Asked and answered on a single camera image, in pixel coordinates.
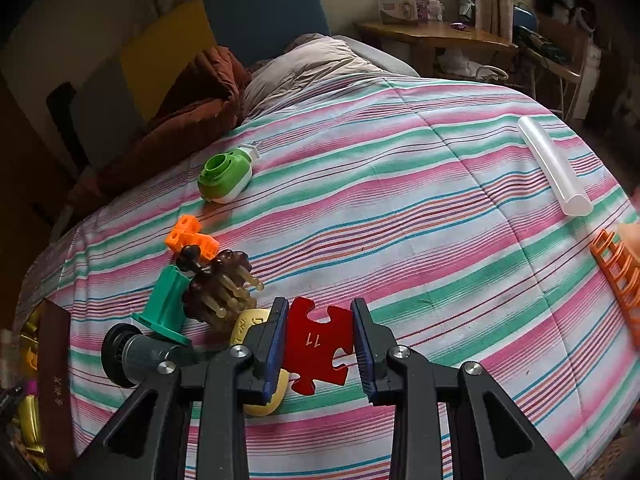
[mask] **wooden table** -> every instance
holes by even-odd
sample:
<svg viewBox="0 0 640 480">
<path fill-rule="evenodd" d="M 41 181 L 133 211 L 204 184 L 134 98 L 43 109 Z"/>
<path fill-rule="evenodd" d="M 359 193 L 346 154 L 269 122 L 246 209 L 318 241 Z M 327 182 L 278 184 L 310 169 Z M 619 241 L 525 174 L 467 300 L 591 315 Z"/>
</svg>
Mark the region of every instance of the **wooden table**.
<svg viewBox="0 0 640 480">
<path fill-rule="evenodd" d="M 418 25 L 383 25 L 382 23 L 354 23 L 362 41 L 380 48 L 382 38 L 409 44 L 410 63 L 422 77 L 433 77 L 436 48 L 483 49 L 500 52 L 508 59 L 518 47 L 500 36 L 467 27 L 451 28 L 447 22 L 419 23 Z"/>
</svg>

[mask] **screw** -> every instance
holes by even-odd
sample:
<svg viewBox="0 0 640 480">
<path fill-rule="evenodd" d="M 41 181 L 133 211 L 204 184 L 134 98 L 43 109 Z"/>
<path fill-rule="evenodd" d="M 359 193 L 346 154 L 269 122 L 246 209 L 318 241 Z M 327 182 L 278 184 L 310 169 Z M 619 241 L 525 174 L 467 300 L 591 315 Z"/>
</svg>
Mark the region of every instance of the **screw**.
<svg viewBox="0 0 640 480">
<path fill-rule="evenodd" d="M 162 361 L 157 368 L 162 375 L 168 375 L 175 372 L 175 363 L 173 361 Z"/>
<path fill-rule="evenodd" d="M 391 355 L 398 359 L 406 359 L 407 357 L 409 357 L 410 353 L 411 351 L 404 345 L 394 346 L 391 349 Z"/>
<path fill-rule="evenodd" d="M 229 349 L 229 351 L 233 357 L 241 358 L 249 355 L 249 349 L 244 345 L 234 345 Z"/>
<path fill-rule="evenodd" d="M 464 366 L 465 372 L 469 375 L 480 375 L 482 373 L 482 365 L 475 361 L 467 361 Z"/>
</svg>

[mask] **striped bedsheet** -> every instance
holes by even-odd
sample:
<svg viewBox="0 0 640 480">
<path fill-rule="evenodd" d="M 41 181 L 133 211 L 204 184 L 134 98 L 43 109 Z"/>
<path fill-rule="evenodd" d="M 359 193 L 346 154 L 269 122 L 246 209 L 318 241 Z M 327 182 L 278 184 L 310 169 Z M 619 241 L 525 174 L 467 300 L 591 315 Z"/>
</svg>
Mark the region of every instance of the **striped bedsheet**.
<svg viewBox="0 0 640 480">
<path fill-rule="evenodd" d="M 522 115 L 569 158 L 591 215 L 562 214 L 519 137 Z M 201 165 L 241 142 L 260 149 L 251 183 L 231 204 L 205 204 Z M 376 322 L 431 361 L 480 361 L 575 475 L 638 398 L 638 356 L 588 249 L 600 229 L 636 213 L 594 153 L 511 89 L 350 75 L 307 88 L 119 197 L 31 267 L 16 327 L 45 296 L 71 312 L 78 451 L 129 394 L 102 371 L 102 338 L 145 306 L 171 259 L 163 239 L 185 213 L 223 248 L 250 255 L 266 284 L 259 306 L 306 296 L 322 319 L 329 304 L 348 308 L 362 296 Z M 211 342 L 204 324 L 189 321 L 183 333 L 199 349 Z M 252 478 L 387 478 L 393 410 L 367 404 L 354 356 L 337 361 L 350 366 L 344 387 L 288 391 L 277 414 L 247 420 Z M 187 478 L 198 416 L 196 407 Z"/>
</svg>

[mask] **headboard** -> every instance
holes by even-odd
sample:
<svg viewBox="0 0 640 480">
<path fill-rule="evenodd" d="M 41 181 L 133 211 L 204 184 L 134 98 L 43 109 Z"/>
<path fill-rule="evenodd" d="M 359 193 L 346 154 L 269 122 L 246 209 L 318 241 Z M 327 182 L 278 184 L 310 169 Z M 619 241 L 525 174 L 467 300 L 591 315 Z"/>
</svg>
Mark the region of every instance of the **headboard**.
<svg viewBox="0 0 640 480">
<path fill-rule="evenodd" d="M 103 63 L 71 101 L 73 128 L 86 158 L 101 168 L 121 154 L 155 116 L 182 69 L 203 50 L 227 46 L 249 66 L 279 56 L 309 32 L 330 34 L 320 0 L 181 4 Z"/>
</svg>

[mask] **transparent plastic tube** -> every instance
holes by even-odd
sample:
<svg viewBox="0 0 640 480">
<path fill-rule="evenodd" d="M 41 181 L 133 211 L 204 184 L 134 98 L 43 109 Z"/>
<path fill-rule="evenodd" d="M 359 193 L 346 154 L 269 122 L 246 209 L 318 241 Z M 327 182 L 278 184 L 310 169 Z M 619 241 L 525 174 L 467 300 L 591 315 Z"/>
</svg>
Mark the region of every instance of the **transparent plastic tube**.
<svg viewBox="0 0 640 480">
<path fill-rule="evenodd" d="M 560 153 L 544 128 L 531 117 L 521 117 L 518 128 L 551 184 L 562 212 L 567 216 L 587 216 L 591 213 L 593 204 L 581 186 L 574 168 Z"/>
</svg>

